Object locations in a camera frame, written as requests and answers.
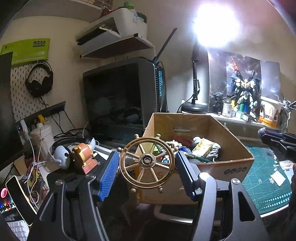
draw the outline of wall shelf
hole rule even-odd
[[[267,129],[271,129],[271,130],[280,130],[280,128],[276,127],[268,127],[262,123],[259,123],[259,122],[254,122],[254,121],[250,121],[250,122],[247,122],[247,121],[244,121],[242,119],[238,119],[236,117],[225,117],[223,115],[217,115],[215,113],[207,113],[206,115],[210,115],[212,117],[214,117],[216,120],[218,121],[225,121],[225,122],[232,122],[232,123],[238,123],[238,124],[245,124],[245,125],[250,125],[250,126],[257,126],[257,127],[266,127]]]
[[[96,44],[94,44],[94,46],[88,48],[88,52],[82,54],[81,57],[110,58],[150,48],[154,48],[154,44],[149,42],[147,39],[140,37],[138,34],[134,34],[111,41],[107,45],[96,46]]]
[[[93,22],[101,8],[81,0],[31,0],[14,17],[57,16]]]

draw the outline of antenna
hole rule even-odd
[[[161,56],[161,54],[163,53],[165,47],[167,46],[168,42],[170,41],[170,39],[172,38],[172,36],[174,35],[174,33],[177,31],[178,28],[174,28],[174,30],[171,32],[171,34],[169,35],[168,39],[165,41],[164,45],[162,46],[162,48],[160,49],[160,51],[158,52],[158,54],[153,58],[152,63],[156,64],[159,57]]]

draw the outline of white container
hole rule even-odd
[[[231,104],[224,103],[223,104],[222,115],[225,116],[225,117],[231,117],[231,109],[232,109]]]
[[[106,26],[106,28],[108,28],[109,25],[114,25],[114,23],[121,38],[137,33],[140,37],[144,39],[147,38],[147,24],[144,20],[140,17],[135,17],[134,13],[129,9],[120,8],[89,23],[84,30],[76,35],[76,40],[93,32],[99,27]]]
[[[40,160],[39,161],[47,161],[50,160],[52,157],[49,153],[49,149],[54,143],[54,137],[52,134],[52,127],[49,124],[43,125],[42,123],[37,124],[37,128],[30,132],[30,136],[33,141],[33,145],[37,146],[37,153],[39,153],[40,145]]]
[[[261,96],[259,121],[268,127],[276,127],[281,112],[281,102]]]

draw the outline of monitor screen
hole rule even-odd
[[[138,64],[105,69],[84,77],[92,134],[96,139],[127,144],[143,134]]]
[[[0,171],[23,154],[22,142],[12,112],[11,59],[12,52],[0,55]]]

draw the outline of white bucket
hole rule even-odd
[[[275,128],[279,120],[282,105],[281,102],[261,96],[259,121],[268,127]]]
[[[47,161],[51,159],[51,155],[49,154],[48,150],[54,143],[54,137],[52,135],[52,127],[49,124],[42,125],[41,127],[37,127],[36,129],[30,132],[30,136],[32,137],[33,144],[37,146],[37,155],[41,145],[40,151],[40,160]]]

